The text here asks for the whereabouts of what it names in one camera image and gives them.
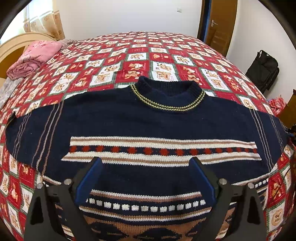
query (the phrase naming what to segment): silver screw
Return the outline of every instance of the silver screw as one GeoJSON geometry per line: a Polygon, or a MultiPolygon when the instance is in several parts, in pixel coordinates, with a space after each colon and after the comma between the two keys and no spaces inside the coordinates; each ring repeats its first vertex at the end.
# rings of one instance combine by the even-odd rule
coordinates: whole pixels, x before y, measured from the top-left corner
{"type": "Polygon", "coordinates": [[[65,185],[70,185],[71,183],[72,183],[72,180],[70,178],[68,178],[64,181],[65,185]]]}
{"type": "Polygon", "coordinates": [[[221,179],[219,179],[219,183],[220,183],[221,185],[226,185],[226,184],[227,184],[227,180],[224,179],[224,178],[221,178],[221,179]]]}
{"type": "Polygon", "coordinates": [[[253,189],[255,185],[253,183],[248,183],[248,188],[253,189]]]}
{"type": "Polygon", "coordinates": [[[37,189],[41,189],[41,188],[43,188],[43,186],[44,186],[43,183],[38,183],[36,187],[37,187],[37,189]]]}

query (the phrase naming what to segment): headboard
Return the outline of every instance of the headboard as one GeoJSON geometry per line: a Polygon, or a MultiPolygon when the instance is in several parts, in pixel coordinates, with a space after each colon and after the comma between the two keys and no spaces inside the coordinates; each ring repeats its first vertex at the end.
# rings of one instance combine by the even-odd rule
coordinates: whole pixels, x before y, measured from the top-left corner
{"type": "Polygon", "coordinates": [[[44,33],[28,32],[15,36],[0,45],[0,87],[6,79],[6,71],[18,60],[31,42],[36,40],[56,41],[44,33]]]}

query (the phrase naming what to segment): yellow collar trim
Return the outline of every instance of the yellow collar trim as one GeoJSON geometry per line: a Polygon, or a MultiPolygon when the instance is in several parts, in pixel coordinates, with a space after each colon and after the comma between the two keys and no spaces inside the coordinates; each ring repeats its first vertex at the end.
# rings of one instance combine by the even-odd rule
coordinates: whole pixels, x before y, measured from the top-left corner
{"type": "Polygon", "coordinates": [[[147,104],[147,105],[149,105],[149,106],[151,106],[153,108],[157,108],[157,109],[161,109],[161,110],[170,110],[170,111],[188,111],[188,110],[191,110],[191,109],[195,108],[197,105],[199,105],[199,103],[205,97],[205,92],[202,90],[200,95],[191,104],[186,105],[186,106],[182,106],[182,107],[175,107],[175,106],[162,105],[162,104],[159,104],[159,103],[156,103],[156,102],[154,102],[152,100],[147,99],[145,96],[143,96],[143,95],[141,95],[139,93],[139,91],[137,90],[135,85],[131,85],[131,89],[135,93],[135,95],[141,101],[143,101],[145,104],[147,104]]]}

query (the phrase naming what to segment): white wall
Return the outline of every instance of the white wall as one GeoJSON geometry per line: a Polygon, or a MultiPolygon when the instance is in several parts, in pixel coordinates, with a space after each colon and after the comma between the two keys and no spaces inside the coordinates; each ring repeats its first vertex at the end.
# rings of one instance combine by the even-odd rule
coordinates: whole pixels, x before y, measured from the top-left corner
{"type": "Polygon", "coordinates": [[[279,63],[280,73],[265,97],[282,95],[286,102],[296,89],[296,50],[285,30],[258,0],[238,0],[237,19],[227,58],[246,73],[261,49],[279,63]]]}
{"type": "Polygon", "coordinates": [[[58,0],[68,39],[160,31],[197,36],[202,0],[58,0]]]}

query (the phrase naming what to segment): door handle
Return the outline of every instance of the door handle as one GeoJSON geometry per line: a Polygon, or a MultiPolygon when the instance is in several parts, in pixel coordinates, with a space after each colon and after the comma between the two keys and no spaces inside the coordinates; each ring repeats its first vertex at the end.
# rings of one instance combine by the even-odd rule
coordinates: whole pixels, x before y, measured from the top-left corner
{"type": "Polygon", "coordinates": [[[214,19],[212,19],[211,27],[214,27],[214,24],[218,25],[217,23],[215,23],[214,19]]]}

